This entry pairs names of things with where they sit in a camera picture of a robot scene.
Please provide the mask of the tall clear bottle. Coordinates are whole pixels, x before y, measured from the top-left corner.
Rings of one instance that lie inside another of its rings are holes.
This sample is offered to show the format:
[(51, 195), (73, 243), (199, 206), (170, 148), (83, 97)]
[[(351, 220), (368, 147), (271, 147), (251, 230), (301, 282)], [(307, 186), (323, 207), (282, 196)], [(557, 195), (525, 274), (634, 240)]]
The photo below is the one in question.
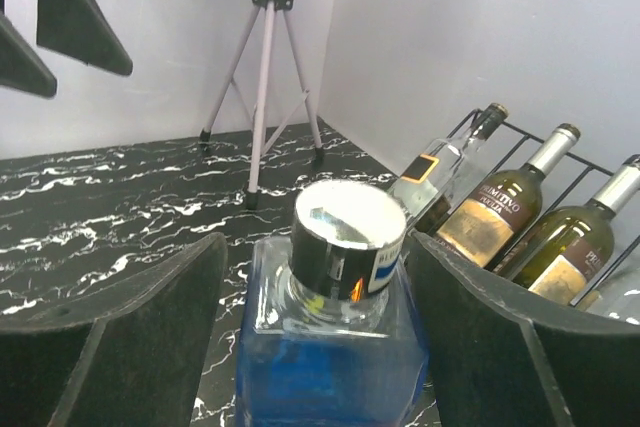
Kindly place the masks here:
[(587, 313), (639, 326), (639, 263), (612, 273), (585, 301)]

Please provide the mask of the blue square glass bottle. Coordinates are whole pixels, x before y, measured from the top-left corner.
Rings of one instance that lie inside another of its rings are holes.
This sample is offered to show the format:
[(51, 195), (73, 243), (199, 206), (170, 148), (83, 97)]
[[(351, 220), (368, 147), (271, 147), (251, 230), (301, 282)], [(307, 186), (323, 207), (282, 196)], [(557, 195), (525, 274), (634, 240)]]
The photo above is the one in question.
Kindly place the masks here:
[(238, 339), (239, 426), (401, 426), (429, 352), (401, 251), (404, 212), (370, 184), (328, 179), (292, 229), (253, 249)]

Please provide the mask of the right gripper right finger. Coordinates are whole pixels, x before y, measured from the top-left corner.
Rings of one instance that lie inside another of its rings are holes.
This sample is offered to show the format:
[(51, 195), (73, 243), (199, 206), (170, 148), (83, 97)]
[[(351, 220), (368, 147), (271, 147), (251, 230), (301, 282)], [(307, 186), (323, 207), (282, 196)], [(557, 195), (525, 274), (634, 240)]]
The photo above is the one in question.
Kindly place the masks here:
[(539, 297), (422, 233), (407, 247), (443, 425), (638, 425), (638, 326)]

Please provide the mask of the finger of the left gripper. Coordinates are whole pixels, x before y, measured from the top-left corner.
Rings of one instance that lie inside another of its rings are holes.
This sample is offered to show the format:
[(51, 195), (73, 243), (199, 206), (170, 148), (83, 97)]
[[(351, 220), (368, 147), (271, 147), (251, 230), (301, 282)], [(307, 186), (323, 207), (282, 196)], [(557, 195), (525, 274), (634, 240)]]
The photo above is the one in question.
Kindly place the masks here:
[(1, 86), (52, 98), (57, 79), (5, 15), (1, 0)]
[(36, 43), (120, 76), (133, 62), (96, 0), (38, 0)]

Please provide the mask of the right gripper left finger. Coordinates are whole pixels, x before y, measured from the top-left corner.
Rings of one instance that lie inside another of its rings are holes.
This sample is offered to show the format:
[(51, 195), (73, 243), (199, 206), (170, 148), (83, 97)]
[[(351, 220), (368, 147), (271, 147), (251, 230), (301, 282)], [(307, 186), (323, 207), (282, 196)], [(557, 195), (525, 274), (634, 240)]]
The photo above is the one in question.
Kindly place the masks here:
[(226, 266), (213, 233), (89, 295), (2, 318), (2, 425), (189, 425)]

